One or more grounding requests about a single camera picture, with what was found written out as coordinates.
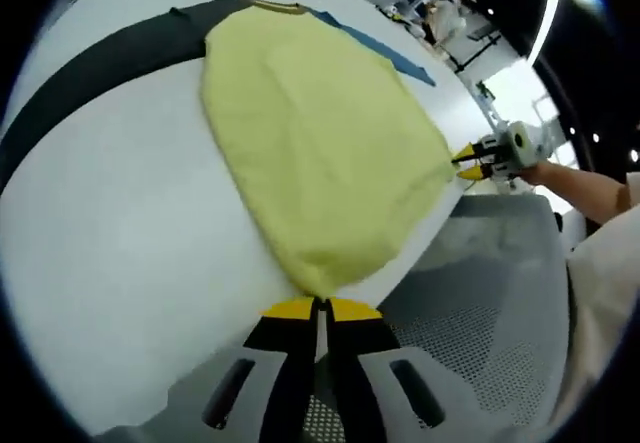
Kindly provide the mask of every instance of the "yellow towel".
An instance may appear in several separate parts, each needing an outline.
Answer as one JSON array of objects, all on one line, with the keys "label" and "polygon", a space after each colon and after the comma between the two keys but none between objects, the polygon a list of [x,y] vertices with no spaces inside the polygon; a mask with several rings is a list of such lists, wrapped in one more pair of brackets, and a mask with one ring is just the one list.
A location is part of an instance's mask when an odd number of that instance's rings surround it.
[{"label": "yellow towel", "polygon": [[215,140],[292,283],[328,297],[394,258],[455,171],[391,62],[309,14],[257,7],[206,46]]}]

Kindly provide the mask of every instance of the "black stripe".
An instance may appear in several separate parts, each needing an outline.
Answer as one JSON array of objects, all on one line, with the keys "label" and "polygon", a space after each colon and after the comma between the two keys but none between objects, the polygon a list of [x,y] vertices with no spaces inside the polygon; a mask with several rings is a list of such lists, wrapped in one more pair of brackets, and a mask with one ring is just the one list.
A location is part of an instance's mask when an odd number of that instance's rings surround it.
[{"label": "black stripe", "polygon": [[327,358],[338,413],[347,442],[386,443],[378,400],[360,364],[360,355],[400,348],[382,318],[336,321],[327,311]]},{"label": "black stripe", "polygon": [[213,0],[172,8],[107,36],[69,61],[38,88],[0,141],[0,195],[29,151],[67,116],[118,85],[204,57],[211,28],[251,5],[251,0]]},{"label": "black stripe", "polygon": [[298,442],[313,393],[318,299],[308,320],[263,316],[244,342],[247,348],[287,354],[271,390],[258,443]]}]

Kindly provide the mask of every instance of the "white table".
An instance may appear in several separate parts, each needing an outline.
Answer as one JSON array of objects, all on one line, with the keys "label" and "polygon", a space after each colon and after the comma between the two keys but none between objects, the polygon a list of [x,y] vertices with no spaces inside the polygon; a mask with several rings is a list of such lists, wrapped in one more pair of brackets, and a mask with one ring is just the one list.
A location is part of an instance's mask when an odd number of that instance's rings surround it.
[{"label": "white table", "polygon": [[[30,55],[6,123],[91,44],[204,1],[79,0]],[[436,88],[403,80],[452,148],[490,131],[454,74],[367,2],[273,1],[327,10],[424,66]],[[158,412],[179,376],[295,294],[212,142],[198,99],[201,65],[157,71],[80,108],[31,151],[0,199],[0,259],[18,329],[61,402],[91,433]],[[465,185],[452,183],[402,253],[341,295],[380,303]]]}]

